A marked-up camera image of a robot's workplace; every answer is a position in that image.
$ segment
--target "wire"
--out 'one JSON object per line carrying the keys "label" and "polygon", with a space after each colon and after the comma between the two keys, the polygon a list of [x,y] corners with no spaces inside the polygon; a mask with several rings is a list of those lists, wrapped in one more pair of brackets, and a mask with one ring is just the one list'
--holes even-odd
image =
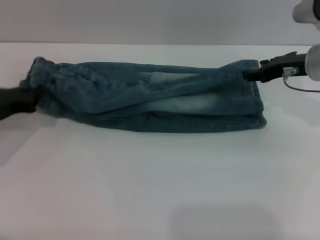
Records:
{"label": "wire", "polygon": [[305,90],[305,89],[300,89],[300,88],[295,88],[293,86],[288,85],[288,83],[286,83],[286,81],[283,81],[284,85],[286,85],[288,88],[296,90],[296,91],[300,91],[300,92],[306,92],[306,93],[320,93],[320,90]]}

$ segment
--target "gray background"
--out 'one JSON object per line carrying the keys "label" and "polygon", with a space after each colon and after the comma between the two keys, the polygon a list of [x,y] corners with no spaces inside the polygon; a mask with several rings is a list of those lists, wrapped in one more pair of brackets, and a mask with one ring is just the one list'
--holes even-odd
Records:
{"label": "gray background", "polygon": [[299,0],[1,0],[0,42],[313,45]]}

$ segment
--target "jeans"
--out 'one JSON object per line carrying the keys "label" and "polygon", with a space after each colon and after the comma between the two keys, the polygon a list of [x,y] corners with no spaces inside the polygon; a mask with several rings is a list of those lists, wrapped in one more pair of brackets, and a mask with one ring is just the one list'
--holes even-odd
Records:
{"label": "jeans", "polygon": [[255,82],[241,60],[220,68],[119,62],[55,64],[37,57],[21,88],[41,86],[37,109],[110,129],[218,133],[261,129],[267,122]]}

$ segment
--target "white table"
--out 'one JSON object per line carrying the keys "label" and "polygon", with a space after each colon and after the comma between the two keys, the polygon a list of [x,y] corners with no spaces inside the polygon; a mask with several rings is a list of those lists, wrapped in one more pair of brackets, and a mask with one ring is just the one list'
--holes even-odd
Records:
{"label": "white table", "polygon": [[[307,46],[0,43],[0,86],[56,63],[220,67]],[[320,89],[307,77],[291,80]],[[320,96],[259,85],[268,125],[135,133],[17,114],[0,122],[1,240],[318,240]]]}

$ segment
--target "white plastic clip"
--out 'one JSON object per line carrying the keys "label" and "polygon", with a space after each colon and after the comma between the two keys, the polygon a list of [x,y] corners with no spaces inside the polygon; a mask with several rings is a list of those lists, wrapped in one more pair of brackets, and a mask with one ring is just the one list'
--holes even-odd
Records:
{"label": "white plastic clip", "polygon": [[284,73],[282,74],[283,81],[287,82],[288,78],[297,74],[299,72],[299,68],[297,67],[284,67]]}

